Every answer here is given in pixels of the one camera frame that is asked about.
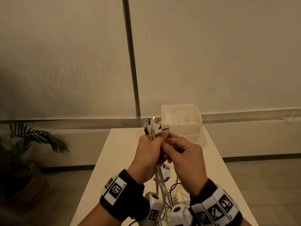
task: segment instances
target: white plastic box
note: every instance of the white plastic box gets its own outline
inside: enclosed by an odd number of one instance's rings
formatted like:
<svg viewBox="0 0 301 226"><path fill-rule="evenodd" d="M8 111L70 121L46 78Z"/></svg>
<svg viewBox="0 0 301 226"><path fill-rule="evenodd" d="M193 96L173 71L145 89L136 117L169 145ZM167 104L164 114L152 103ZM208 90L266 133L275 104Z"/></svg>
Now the white plastic box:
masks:
<svg viewBox="0 0 301 226"><path fill-rule="evenodd" d="M171 132L197 142L203 122L196 105L162 105L161 120L162 127L168 125Z"/></svg>

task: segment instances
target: plant pot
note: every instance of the plant pot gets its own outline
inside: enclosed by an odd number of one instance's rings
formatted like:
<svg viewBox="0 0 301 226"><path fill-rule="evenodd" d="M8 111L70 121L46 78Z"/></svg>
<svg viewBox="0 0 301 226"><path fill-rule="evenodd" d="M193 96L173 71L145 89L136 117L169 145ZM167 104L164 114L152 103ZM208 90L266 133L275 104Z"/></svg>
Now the plant pot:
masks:
<svg viewBox="0 0 301 226"><path fill-rule="evenodd" d="M49 182L44 175L32 178L24 189L16 193L7 202L8 206L18 212L34 208L49 190Z"/></svg>

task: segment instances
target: right hand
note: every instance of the right hand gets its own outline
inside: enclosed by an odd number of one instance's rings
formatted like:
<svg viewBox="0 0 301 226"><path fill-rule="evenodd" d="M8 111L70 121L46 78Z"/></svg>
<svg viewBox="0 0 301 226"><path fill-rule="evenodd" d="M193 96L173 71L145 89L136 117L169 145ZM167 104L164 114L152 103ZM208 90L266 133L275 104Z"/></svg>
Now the right hand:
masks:
<svg viewBox="0 0 301 226"><path fill-rule="evenodd" d="M179 153L174 147L183 148L183 153ZM183 188L190 195L197 196L208 181L201 146L190 143L184 137L175 137L166 138L161 149L173 161L175 173Z"/></svg>

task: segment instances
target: white sensor device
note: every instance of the white sensor device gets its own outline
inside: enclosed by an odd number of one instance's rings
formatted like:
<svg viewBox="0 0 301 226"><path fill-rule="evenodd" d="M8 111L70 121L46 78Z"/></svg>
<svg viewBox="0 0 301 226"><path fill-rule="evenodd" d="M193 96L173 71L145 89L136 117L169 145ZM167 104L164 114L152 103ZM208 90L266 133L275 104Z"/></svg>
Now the white sensor device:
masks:
<svg viewBox="0 0 301 226"><path fill-rule="evenodd" d="M169 224L171 226L190 226L192 215L184 204L175 205L169 214Z"/></svg>
<svg viewBox="0 0 301 226"><path fill-rule="evenodd" d="M161 215L163 201L153 192L146 193L145 198L150 202L150 212L148 216L144 220L138 222L138 224L139 226L156 226L158 223L157 220Z"/></svg>

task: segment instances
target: left hand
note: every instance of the left hand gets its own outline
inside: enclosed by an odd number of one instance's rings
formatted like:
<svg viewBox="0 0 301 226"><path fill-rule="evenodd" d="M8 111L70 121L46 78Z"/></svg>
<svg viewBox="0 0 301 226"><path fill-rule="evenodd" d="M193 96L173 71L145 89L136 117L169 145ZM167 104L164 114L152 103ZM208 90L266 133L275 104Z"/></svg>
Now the left hand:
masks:
<svg viewBox="0 0 301 226"><path fill-rule="evenodd" d="M146 135L139 138L135 158L127 169L127 172L139 184L143 184L153 177L155 165L161 165L166 159L169 159L164 152L160 151L161 144L167 137L177 137L177 135L169 134L169 129L167 129L156 135L153 141L150 141Z"/></svg>

